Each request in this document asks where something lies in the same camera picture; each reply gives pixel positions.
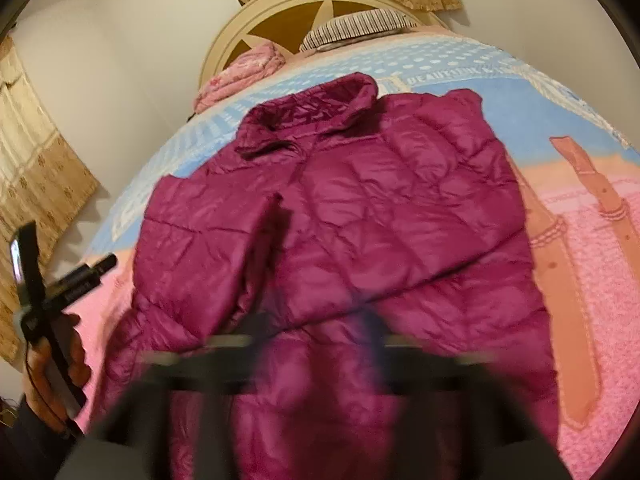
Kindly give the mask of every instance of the white wall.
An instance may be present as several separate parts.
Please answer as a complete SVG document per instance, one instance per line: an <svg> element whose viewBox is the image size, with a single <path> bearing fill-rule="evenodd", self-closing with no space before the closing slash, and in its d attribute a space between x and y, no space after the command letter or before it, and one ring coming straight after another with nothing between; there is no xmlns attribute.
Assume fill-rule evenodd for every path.
<svg viewBox="0 0 640 480"><path fill-rule="evenodd" d="M0 359L0 397L7 400L20 400L22 385L20 372L3 359Z"/></svg>
<svg viewBox="0 0 640 480"><path fill-rule="evenodd" d="M193 112L204 57L237 0L95 0L132 73L172 129Z"/></svg>
<svg viewBox="0 0 640 480"><path fill-rule="evenodd" d="M463 0L451 28L548 73L640 148L640 70L597 0Z"/></svg>
<svg viewBox="0 0 640 480"><path fill-rule="evenodd" d="M112 201L174 133L100 26L92 0L66 0L18 22L12 33L44 107L102 184L54 258L67 270Z"/></svg>

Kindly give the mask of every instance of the jacket collar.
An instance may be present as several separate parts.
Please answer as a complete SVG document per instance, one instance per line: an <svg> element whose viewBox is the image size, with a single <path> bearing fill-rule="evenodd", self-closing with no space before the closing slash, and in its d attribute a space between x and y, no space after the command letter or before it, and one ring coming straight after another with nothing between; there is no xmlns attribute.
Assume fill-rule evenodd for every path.
<svg viewBox="0 0 640 480"><path fill-rule="evenodd" d="M352 126L378 98L378 85L356 72L249 110L236 135L236 152L260 152L307 136L341 132Z"/></svg>

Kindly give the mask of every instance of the pink blanket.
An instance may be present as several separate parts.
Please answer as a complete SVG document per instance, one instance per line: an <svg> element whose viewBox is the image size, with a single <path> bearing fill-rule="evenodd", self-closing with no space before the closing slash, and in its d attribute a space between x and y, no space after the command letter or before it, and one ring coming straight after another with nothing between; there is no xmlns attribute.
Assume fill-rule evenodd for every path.
<svg viewBox="0 0 640 480"><path fill-rule="evenodd" d="M78 332L86 351L86 363L92 370L91 380L84 387L87 403L76 418L83 431L86 431L93 410L107 342L122 315L131 308L133 254L133 250L117 253L118 265L102 278L102 285L68 310L82 319Z"/></svg>
<svg viewBox="0 0 640 480"><path fill-rule="evenodd" d="M252 48L204 84L193 103L193 110L197 114L203 113L222 99L276 73L284 63L284 56L273 41Z"/></svg>

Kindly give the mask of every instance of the quilted stitching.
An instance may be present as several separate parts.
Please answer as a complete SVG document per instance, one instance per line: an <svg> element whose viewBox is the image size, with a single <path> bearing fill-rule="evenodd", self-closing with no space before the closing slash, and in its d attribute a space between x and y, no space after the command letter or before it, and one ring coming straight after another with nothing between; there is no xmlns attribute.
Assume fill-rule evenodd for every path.
<svg viewBox="0 0 640 480"><path fill-rule="evenodd" d="M188 351L229 330L267 280L282 331L258 394L234 401L245 478L381 477L398 405L372 389L349 316L355 294L430 351L489 352L555 441L548 315L518 186L480 97L376 92L355 74L259 105L190 179L159 183L98 412L136 374L136 352ZM172 451L185 479L198 401L181 399Z"/></svg>

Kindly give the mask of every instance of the bed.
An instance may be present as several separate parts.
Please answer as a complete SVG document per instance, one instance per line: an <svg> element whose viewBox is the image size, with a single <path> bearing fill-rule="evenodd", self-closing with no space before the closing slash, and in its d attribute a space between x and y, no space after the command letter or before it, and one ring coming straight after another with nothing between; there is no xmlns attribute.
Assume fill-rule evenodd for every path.
<svg viewBox="0 0 640 480"><path fill-rule="evenodd" d="M412 16L424 24L415 32L295 54L319 23L378 7L401 9L390 0L254 0L221 31L200 83L264 38L278 44L287 64L190 121L116 200L87 259L113 251L120 265L74 307L85 315L80 330L97 371L89 397L100 349L130 299L131 255L162 175L193 173L254 105L348 73L373 76L380 95L471 88L508 149L527 208L536 282L552 315L559 452L576 480L617 478L616 466L634 454L640 399L640 155L569 89L498 48L453 34L431 13ZM101 311L89 314L96 304ZM90 404L82 424L89 412Z"/></svg>

